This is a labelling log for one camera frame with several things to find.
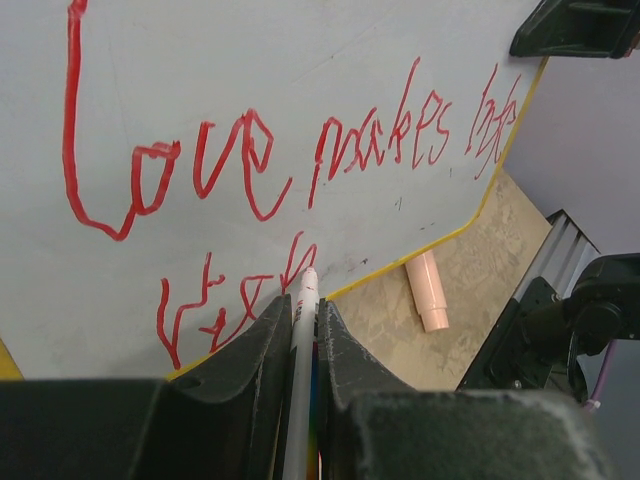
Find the wire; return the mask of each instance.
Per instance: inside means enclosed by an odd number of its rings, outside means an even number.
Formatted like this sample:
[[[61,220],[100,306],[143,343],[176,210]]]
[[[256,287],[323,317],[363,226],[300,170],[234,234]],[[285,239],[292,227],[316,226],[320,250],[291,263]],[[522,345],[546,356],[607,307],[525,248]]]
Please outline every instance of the wire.
[[[593,413],[600,407],[600,395],[602,394],[602,390],[604,390],[604,384],[607,382],[607,377],[609,376],[609,371],[611,370],[611,364],[613,363],[612,359],[617,345],[617,340],[611,340],[611,342],[609,342],[607,353],[604,354],[604,360],[602,361],[602,366],[600,367],[600,373],[598,374],[596,386],[593,389],[593,393],[591,394],[589,400],[587,400],[583,405],[585,410],[587,410],[588,412]]]

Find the marker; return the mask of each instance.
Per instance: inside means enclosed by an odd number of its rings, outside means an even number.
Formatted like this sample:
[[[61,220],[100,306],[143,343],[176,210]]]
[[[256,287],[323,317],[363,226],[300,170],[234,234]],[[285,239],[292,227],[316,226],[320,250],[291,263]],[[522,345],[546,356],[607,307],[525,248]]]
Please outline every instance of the marker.
[[[318,383],[318,275],[309,267],[293,316],[289,370],[280,414],[274,477],[284,480],[318,478],[316,431]]]

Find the white surface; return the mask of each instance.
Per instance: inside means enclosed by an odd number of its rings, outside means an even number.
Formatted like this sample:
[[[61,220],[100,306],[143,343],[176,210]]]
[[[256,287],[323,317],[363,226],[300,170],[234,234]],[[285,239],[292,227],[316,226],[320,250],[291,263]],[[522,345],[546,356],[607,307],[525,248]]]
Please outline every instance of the white surface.
[[[553,58],[506,169],[545,214],[567,211],[603,253],[640,251],[640,54]]]
[[[76,26],[82,3],[76,0],[76,16],[71,15]],[[494,152],[490,144],[476,158],[480,143],[492,138],[500,120],[512,122],[538,66],[535,60],[507,56],[513,33],[537,0],[481,3],[91,0],[78,29],[82,65],[75,164],[78,196],[88,217],[83,224],[78,205],[75,215],[71,208],[69,171],[65,191],[61,156],[68,0],[5,1],[0,19],[0,336],[23,374],[168,373],[172,362],[156,331],[164,278],[170,285],[167,342],[175,344],[172,328],[179,307],[198,307],[181,309],[177,350],[185,365],[209,351],[212,334],[219,333],[221,343],[247,317],[241,297],[246,277],[273,276],[245,282],[249,301],[261,285],[253,309],[257,316],[280,292],[280,276],[288,280],[298,266],[307,266],[311,255],[303,255],[312,244],[321,294],[327,294],[465,225],[480,205],[493,159],[513,125],[503,125]],[[398,113],[412,65],[415,72]],[[483,104],[482,92],[496,65]],[[511,110],[500,117],[518,75]],[[420,152],[425,157],[414,170],[415,127],[432,89],[443,102],[421,131],[418,157]],[[482,129],[474,136],[465,155],[474,118],[477,131],[492,98],[496,111],[489,119],[495,121],[484,122],[488,133]],[[445,111],[448,102],[452,105]],[[428,105],[425,122],[436,106]],[[387,150],[382,165],[372,156],[366,170],[356,165],[344,173],[354,159],[352,141],[330,180],[332,128],[309,209],[323,124],[332,116],[340,119],[344,137],[350,128],[361,127],[373,107],[377,112],[364,129],[361,150],[370,147],[377,118],[383,132],[379,148]],[[193,169],[201,122],[216,124],[204,156],[206,183],[234,122],[250,116],[250,109],[274,137],[268,166],[262,174],[253,166],[265,166],[259,162],[266,145],[254,123],[257,156],[252,162],[245,151],[248,169],[243,172],[240,129],[215,188],[199,198]],[[396,145],[389,148],[388,140],[396,117],[402,120],[406,112],[411,119],[397,164]],[[447,130],[446,149],[429,165],[430,147],[436,155]],[[130,231],[118,235],[132,205],[132,151],[177,141],[181,152],[161,205],[143,212],[148,215],[130,215]],[[73,145],[66,145],[67,166]],[[167,162],[141,158],[148,208]],[[251,178],[257,212],[245,195],[243,173]],[[289,178],[279,210],[259,221]],[[103,226],[96,228],[89,219]],[[302,231],[287,271],[292,242]],[[203,296],[209,252],[205,283],[225,278],[205,288]],[[222,330],[221,322],[212,328],[220,308],[226,309]]]

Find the black plastic part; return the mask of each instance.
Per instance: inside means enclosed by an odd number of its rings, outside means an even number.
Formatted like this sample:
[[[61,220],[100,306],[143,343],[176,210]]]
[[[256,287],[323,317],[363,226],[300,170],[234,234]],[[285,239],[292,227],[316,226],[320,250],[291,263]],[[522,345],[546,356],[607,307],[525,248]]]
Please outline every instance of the black plastic part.
[[[390,478],[362,477],[356,473],[362,445],[353,441],[357,433],[349,420],[349,406],[354,398],[366,392],[397,393],[413,389],[353,338],[333,302],[320,301],[318,338],[321,395],[318,444],[322,453],[322,478]]]
[[[531,281],[520,302],[510,299],[458,389],[516,388],[516,385],[544,388],[554,364],[549,357],[555,357],[556,351],[566,352],[568,340],[562,342],[563,330],[556,323],[543,323],[540,336],[549,342],[545,345],[550,349],[547,361],[539,349],[530,347],[524,324],[533,312],[553,308],[555,293],[542,277],[538,277]],[[564,324],[562,317],[555,318]]]
[[[370,392],[342,422],[353,458],[333,479],[619,478],[593,424],[549,392]]]
[[[640,32],[640,0],[543,0],[516,32],[516,57],[621,58]]]
[[[0,478],[266,478],[290,340],[287,295],[173,383],[0,382]]]

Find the wooden surface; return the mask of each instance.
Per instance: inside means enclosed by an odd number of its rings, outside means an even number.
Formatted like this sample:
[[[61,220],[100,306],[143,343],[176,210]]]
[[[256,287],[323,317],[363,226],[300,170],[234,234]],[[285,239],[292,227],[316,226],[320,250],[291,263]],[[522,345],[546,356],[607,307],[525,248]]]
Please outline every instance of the wooden surface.
[[[453,390],[549,229],[500,172],[478,220],[434,249],[449,329],[424,333],[404,267],[335,302],[351,333],[399,378],[420,390]]]

